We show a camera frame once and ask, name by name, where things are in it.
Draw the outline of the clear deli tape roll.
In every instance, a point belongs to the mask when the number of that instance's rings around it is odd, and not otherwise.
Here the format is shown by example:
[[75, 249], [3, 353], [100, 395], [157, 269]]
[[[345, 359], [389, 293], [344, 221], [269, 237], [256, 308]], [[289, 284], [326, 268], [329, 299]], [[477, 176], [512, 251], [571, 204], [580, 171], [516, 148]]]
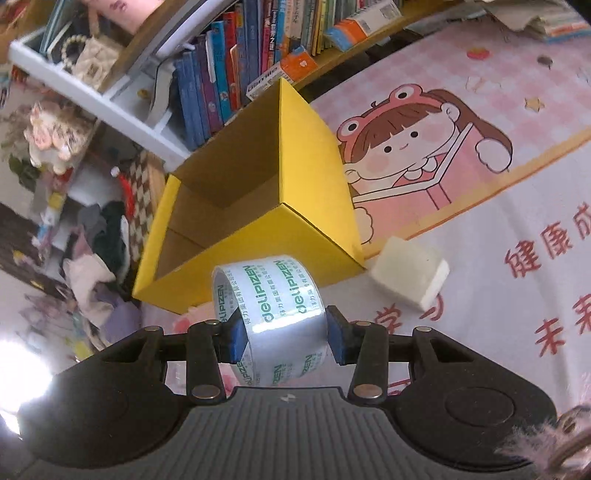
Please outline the clear deli tape roll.
[[328, 321], [308, 271], [283, 255], [218, 266], [212, 274], [216, 316], [238, 313], [246, 345], [235, 374], [250, 387], [277, 387], [310, 374], [328, 354]]

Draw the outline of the white foam block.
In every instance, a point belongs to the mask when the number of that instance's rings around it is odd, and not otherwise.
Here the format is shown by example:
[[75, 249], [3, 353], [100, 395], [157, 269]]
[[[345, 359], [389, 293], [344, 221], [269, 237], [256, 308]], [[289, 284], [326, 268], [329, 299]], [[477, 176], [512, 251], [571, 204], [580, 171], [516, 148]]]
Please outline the white foam block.
[[433, 306], [450, 271], [449, 263], [435, 250], [391, 237], [369, 275], [394, 297], [425, 313]]

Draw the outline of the pile of clothes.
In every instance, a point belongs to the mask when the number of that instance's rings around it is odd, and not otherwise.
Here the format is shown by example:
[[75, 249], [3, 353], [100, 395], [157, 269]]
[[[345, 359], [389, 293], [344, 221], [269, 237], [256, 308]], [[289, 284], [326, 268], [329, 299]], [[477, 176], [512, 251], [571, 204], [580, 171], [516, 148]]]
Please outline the pile of clothes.
[[102, 350], [138, 330], [141, 315], [125, 281], [130, 274], [129, 222], [125, 204], [94, 204], [77, 214], [60, 274], [82, 317], [82, 329]]

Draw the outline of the yellow cardboard box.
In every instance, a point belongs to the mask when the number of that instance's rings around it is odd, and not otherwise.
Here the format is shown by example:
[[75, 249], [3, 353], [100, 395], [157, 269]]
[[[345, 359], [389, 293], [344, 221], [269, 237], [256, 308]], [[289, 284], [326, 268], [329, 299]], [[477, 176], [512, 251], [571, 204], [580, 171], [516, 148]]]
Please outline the yellow cardboard box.
[[286, 81], [170, 174], [133, 295], [181, 314], [211, 301], [216, 267], [277, 255], [321, 287], [365, 263], [335, 134]]

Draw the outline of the red tassel ornament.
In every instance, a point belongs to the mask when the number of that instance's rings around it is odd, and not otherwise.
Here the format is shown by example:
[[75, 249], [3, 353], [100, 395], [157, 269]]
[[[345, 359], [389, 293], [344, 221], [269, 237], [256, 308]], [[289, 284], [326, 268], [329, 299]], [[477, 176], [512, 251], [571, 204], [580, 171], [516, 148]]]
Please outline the red tassel ornament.
[[135, 201], [132, 190], [131, 182], [128, 177], [120, 170], [119, 167], [113, 167], [110, 170], [110, 175], [117, 179], [123, 193], [123, 202], [125, 208], [125, 217], [127, 220], [131, 220], [134, 216]]

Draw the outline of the wooden chess board box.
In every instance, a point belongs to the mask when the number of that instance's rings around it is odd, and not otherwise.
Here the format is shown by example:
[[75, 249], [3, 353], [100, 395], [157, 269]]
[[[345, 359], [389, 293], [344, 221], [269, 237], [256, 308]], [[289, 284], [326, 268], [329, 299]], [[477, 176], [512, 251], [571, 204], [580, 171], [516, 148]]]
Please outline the wooden chess board box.
[[134, 204], [129, 248], [132, 263], [138, 265], [166, 184], [163, 161], [144, 150], [131, 163], [128, 178]]

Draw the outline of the pink cartoon table mat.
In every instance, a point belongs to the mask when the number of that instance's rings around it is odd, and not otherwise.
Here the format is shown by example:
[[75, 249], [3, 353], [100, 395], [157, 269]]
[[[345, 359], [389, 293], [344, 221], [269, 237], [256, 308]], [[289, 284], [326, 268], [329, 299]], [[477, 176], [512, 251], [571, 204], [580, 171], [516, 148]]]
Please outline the pink cartoon table mat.
[[[363, 272], [321, 287], [349, 320], [427, 325], [541, 387], [590, 398], [590, 43], [478, 20], [356, 74], [311, 107], [338, 141]], [[451, 271], [425, 313], [370, 278], [391, 237]]]

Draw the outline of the lucky cat figurine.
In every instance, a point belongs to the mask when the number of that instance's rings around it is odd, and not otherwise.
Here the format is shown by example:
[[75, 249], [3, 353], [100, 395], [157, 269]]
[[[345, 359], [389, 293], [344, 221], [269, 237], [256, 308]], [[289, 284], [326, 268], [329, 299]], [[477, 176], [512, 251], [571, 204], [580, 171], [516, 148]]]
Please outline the lucky cat figurine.
[[63, 175], [81, 158], [94, 124], [70, 106], [37, 102], [29, 113], [24, 138], [29, 158], [36, 168], [45, 166], [55, 175]]

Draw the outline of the row of leaning books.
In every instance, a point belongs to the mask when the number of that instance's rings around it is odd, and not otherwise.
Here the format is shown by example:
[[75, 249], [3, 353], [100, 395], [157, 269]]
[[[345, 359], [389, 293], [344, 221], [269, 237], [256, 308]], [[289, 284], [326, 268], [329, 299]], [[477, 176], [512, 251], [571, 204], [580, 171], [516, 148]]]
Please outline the row of leaning books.
[[374, 2], [232, 2], [172, 59], [186, 147], [197, 149], [228, 124], [250, 102], [247, 86], [297, 47], [314, 59], [337, 49], [325, 31]]

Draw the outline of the white wooden bookshelf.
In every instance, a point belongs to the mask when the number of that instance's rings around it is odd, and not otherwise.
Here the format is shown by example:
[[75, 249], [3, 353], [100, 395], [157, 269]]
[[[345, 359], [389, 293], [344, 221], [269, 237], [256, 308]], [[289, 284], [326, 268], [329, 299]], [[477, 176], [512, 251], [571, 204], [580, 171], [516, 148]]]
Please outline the white wooden bookshelf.
[[[394, 20], [353, 49], [346, 52], [329, 49], [315, 57], [318, 68], [301, 81], [294, 83], [294, 89], [303, 89], [339, 64], [367, 50], [384, 38], [457, 4], [456, 1], [409, 2], [403, 7], [401, 18]], [[155, 80], [151, 72], [140, 71], [124, 75], [106, 92], [99, 93], [67, 73], [60, 64], [53, 64], [38, 53], [38, 44], [43, 33], [44, 30], [39, 28], [12, 41], [9, 47], [10, 62], [164, 160], [168, 169], [173, 170], [184, 162], [189, 156], [189, 150], [181, 139], [181, 127], [171, 120], [171, 112], [165, 110], [162, 118], [152, 126], [147, 123], [149, 104], [146, 100], [140, 99], [138, 91], [141, 88], [149, 89], [154, 86]]]

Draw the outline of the white orange usmile box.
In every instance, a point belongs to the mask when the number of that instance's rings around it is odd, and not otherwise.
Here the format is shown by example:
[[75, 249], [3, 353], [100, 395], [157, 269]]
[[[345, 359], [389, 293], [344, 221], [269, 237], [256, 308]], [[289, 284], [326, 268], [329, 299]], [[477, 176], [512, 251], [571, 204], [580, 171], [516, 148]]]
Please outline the white orange usmile box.
[[273, 64], [266, 72], [259, 75], [256, 80], [253, 80], [247, 86], [246, 97], [253, 101], [277, 80], [284, 79], [288, 83], [294, 84], [303, 80], [317, 68], [318, 64], [308, 53], [308, 50], [302, 46], [297, 47], [279, 62]]

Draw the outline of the white quilted pearl handbag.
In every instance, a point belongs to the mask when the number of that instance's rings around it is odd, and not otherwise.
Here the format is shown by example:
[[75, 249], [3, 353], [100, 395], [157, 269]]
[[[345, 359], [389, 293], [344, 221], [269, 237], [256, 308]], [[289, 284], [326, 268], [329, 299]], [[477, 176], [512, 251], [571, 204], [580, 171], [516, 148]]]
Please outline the white quilted pearl handbag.
[[[82, 50], [73, 60], [69, 50], [75, 46], [81, 46]], [[72, 35], [62, 44], [61, 60], [65, 69], [76, 79], [98, 90], [122, 50], [122, 45], [104, 35], [92, 37]]]

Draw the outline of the blue orange white box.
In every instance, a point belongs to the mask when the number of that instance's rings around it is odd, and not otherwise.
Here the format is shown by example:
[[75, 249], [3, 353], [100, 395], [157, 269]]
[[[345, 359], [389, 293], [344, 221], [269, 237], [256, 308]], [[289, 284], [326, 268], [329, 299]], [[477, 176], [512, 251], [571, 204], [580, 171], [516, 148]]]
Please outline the blue orange white box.
[[376, 1], [329, 27], [324, 36], [332, 46], [345, 52], [402, 17], [394, 1]]

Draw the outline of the stack of papers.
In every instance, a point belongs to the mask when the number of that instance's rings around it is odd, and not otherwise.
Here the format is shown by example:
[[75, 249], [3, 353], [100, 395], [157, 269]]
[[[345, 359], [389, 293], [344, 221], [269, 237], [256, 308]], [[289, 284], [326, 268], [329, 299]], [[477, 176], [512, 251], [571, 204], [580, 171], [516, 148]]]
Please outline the stack of papers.
[[590, 35], [590, 23], [566, 1], [481, 1], [481, 4], [511, 31], [544, 42]]

